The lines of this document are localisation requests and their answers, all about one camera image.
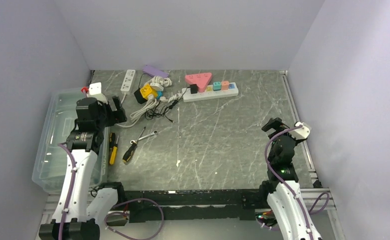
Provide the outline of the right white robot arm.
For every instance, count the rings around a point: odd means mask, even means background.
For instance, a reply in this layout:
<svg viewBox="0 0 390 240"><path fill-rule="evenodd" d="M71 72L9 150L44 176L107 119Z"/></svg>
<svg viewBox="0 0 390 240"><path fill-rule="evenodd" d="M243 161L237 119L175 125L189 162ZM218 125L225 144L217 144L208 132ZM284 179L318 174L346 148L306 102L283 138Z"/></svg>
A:
<svg viewBox="0 0 390 240"><path fill-rule="evenodd" d="M261 129L269 132L264 149L268 180L260 185L258 200L271 209L275 221L267 227L278 229L285 240L322 239L302 197L292 163L295 148L307 140L310 129L301 122L289 127L279 117L271 118Z"/></svg>

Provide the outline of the pink triangular power strip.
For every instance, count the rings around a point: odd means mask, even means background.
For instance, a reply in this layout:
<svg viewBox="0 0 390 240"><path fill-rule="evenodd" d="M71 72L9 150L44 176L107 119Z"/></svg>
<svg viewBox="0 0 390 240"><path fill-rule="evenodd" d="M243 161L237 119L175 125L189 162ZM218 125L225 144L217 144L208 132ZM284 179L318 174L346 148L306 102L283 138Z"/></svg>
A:
<svg viewBox="0 0 390 240"><path fill-rule="evenodd" d="M204 73L196 73L196 74L188 74L185 75L185 82L188 85L197 85L198 92L205 92L207 86L209 85L212 79L212 73L204 72Z"/></svg>

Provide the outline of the black power adapter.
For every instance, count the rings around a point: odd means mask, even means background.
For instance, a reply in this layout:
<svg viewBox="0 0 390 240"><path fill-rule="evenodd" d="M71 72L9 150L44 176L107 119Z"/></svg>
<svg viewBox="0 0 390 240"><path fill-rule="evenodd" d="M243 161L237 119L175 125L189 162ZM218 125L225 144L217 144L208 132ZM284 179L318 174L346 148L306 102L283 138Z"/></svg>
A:
<svg viewBox="0 0 390 240"><path fill-rule="evenodd" d="M191 84L190 85L190 94L197 94L198 93L198 85L197 84Z"/></svg>

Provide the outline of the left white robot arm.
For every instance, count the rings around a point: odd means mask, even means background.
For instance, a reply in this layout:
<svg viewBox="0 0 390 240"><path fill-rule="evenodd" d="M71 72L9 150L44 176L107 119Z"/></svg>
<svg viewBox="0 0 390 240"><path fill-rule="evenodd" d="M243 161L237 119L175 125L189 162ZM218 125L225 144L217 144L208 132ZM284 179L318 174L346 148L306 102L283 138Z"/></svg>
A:
<svg viewBox="0 0 390 240"><path fill-rule="evenodd" d="M60 199L49 223L39 228L42 240L98 240L104 218L112 208L125 206L122 184L99 190L88 203L91 175L108 127L127 121L118 96L112 97L115 110L108 100L86 97L77 101L74 128L66 141L59 143L67 154L67 168Z"/></svg>

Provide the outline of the white long power strip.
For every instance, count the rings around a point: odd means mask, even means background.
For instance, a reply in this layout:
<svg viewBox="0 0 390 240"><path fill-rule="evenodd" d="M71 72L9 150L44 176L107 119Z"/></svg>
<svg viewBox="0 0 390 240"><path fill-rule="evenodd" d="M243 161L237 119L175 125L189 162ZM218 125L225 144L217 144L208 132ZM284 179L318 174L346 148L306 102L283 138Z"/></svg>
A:
<svg viewBox="0 0 390 240"><path fill-rule="evenodd" d="M198 92L197 94L190 94L190 91L186 91L186 89L182 89L184 92L183 94L183 101L184 102L197 102L197 101L205 101L205 100L214 100L214 99L220 99L220 98L228 98L228 97L235 97L239 94L239 89L235 82L230 82L229 89L228 90L220 90L220 91L213 91L212 85L208 85L205 92Z"/></svg>

